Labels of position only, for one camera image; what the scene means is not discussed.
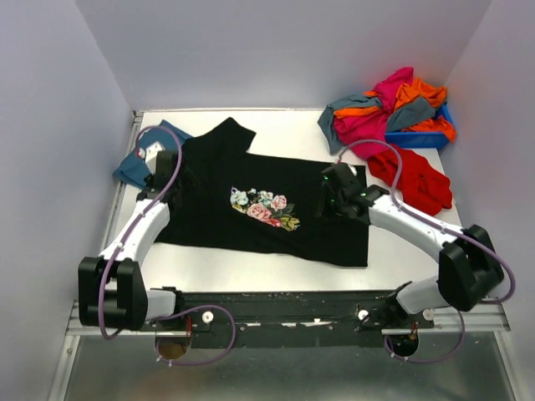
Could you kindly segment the black t shirt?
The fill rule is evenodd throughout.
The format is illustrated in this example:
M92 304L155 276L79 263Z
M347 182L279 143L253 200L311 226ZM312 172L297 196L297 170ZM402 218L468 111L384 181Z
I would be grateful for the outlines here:
M315 217L328 162L254 155L255 132L228 118L182 146L200 185L160 243L285 254L341 267L368 265L369 228Z

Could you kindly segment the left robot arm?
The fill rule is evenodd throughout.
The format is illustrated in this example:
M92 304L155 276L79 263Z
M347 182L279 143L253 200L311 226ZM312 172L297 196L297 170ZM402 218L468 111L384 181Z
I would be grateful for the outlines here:
M137 331L157 320L168 330L179 328L185 309L172 287L147 289L141 266L158 235L181 207L191 172L181 167L180 150L162 150L150 157L151 173L137 194L132 214L118 236L96 257L78 267L79 321L87 327Z

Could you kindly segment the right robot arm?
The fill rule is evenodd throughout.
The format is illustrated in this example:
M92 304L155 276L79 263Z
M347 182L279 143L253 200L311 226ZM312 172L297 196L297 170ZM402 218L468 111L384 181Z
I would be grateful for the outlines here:
M342 216L386 230L416 246L438 265L434 277L407 282L360 320L361 325L403 327L426 309L454 307L469 312L504 279L487 231L454 226L403 206L377 185L364 186L345 163L322 172L318 214Z

